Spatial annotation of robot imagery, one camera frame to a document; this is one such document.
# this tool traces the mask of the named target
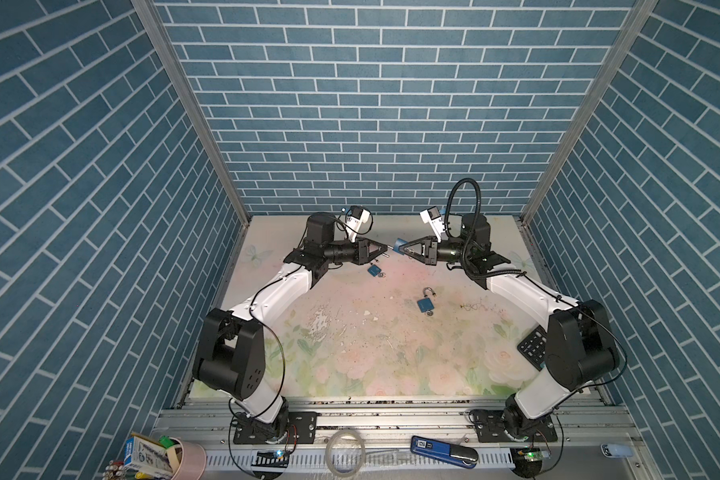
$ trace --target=padlock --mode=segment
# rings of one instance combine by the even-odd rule
[[[418,305],[418,309],[422,313],[426,313],[428,316],[432,316],[432,315],[434,315],[434,312],[433,312],[434,304],[432,303],[432,299],[429,298],[429,296],[427,295],[427,290],[432,292],[432,296],[438,295],[437,293],[434,292],[434,290],[432,290],[430,287],[427,286],[424,288],[424,291],[423,291],[424,298],[422,298],[420,301],[416,302],[416,304]]]

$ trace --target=floral table surface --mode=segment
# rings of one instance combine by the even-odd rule
[[[272,278],[298,243],[305,220],[253,218],[222,308]],[[488,221],[494,250],[538,278],[513,217]],[[375,222],[405,232],[406,223],[421,220],[380,216]],[[426,266],[390,252],[377,265],[383,278],[370,275],[368,266],[331,271],[270,325],[286,354],[284,396],[508,396],[536,376],[516,349],[535,328],[519,308],[442,263]],[[416,305],[425,287],[437,293],[432,316]],[[266,354],[266,380],[277,388],[282,363],[269,336]],[[221,393],[195,382],[191,395]]]

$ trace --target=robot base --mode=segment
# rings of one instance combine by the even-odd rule
[[[235,428],[235,445],[265,445],[271,438],[264,434],[261,429],[256,428],[256,421],[248,425],[239,423]],[[296,427],[298,443],[312,444],[315,442],[315,429],[317,426],[317,412],[288,412],[288,427]]]
[[[525,438],[515,438],[507,433],[504,425],[504,410],[471,410],[469,417],[474,424],[474,430],[478,434],[480,443],[497,443],[497,442],[526,442]],[[543,442],[544,437],[548,442],[557,441],[557,432],[554,429],[551,418],[539,418],[537,424],[534,425],[532,431],[528,432],[528,436],[536,435],[535,441]]]

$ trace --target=metal corner post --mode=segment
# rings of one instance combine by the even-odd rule
[[[643,25],[645,25],[648,17],[653,12],[653,8],[657,2],[658,0],[635,0],[635,4],[624,20],[624,25],[619,32],[619,36],[616,37],[614,45],[608,50],[603,64],[600,66],[600,70],[597,72],[589,91],[586,92],[584,100],[581,102],[581,106],[576,111],[574,118],[570,121],[568,130],[563,134],[560,143],[557,145],[557,149],[552,155],[547,169],[541,175],[541,178],[539,178],[536,189],[520,213],[520,220],[523,225],[530,225],[530,221],[541,206],[541,201],[552,187],[554,179],[568,160],[568,155],[570,155],[579,137],[581,137],[581,134],[584,132],[586,123],[589,122],[592,117],[598,103],[608,89],[608,85],[614,80],[616,72],[619,71],[621,63],[624,61],[624,58],[626,58],[626,54],[630,51],[630,48],[632,48],[632,44],[637,40],[637,35],[640,33],[640,30],[643,29]]]
[[[147,36],[152,41],[157,56],[160,57],[160,61],[163,63],[163,67],[168,74],[168,79],[176,90],[176,94],[179,95],[179,100],[184,106],[186,114],[192,122],[192,126],[195,128],[202,147],[208,154],[211,165],[216,175],[218,175],[227,197],[230,198],[232,206],[240,216],[242,224],[248,226],[250,223],[248,210],[246,210],[246,206],[237,193],[235,184],[232,182],[230,171],[224,163],[224,157],[219,149],[219,145],[213,138],[208,121],[202,113],[200,104],[192,91],[190,81],[184,74],[184,69],[181,66],[179,57],[176,55],[176,51],[173,50],[173,45],[168,38],[168,32],[163,25],[163,21],[160,19],[160,14],[157,12],[154,0],[131,0],[131,2],[134,4],[139,20],[141,20],[141,23],[144,25]]]

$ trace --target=pen holder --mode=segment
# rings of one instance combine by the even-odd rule
[[[181,446],[181,464],[171,480],[200,480],[206,470],[206,451],[196,443],[182,442],[178,438],[171,440]]]

